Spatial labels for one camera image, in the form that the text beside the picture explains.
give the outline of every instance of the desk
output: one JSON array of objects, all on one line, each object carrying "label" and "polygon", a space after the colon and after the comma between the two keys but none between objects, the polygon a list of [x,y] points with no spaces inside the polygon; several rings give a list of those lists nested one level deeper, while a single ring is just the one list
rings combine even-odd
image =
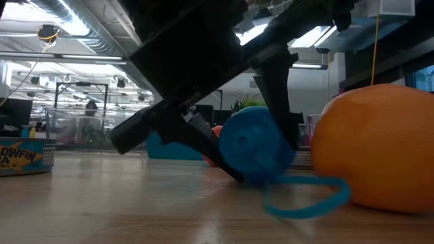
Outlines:
[{"label": "desk", "polygon": [[[322,218],[277,220],[264,213],[261,190],[201,161],[65,152],[55,158],[52,173],[0,178],[2,243],[434,242],[434,216],[349,205]],[[279,188],[273,200],[303,206],[329,193]]]}]

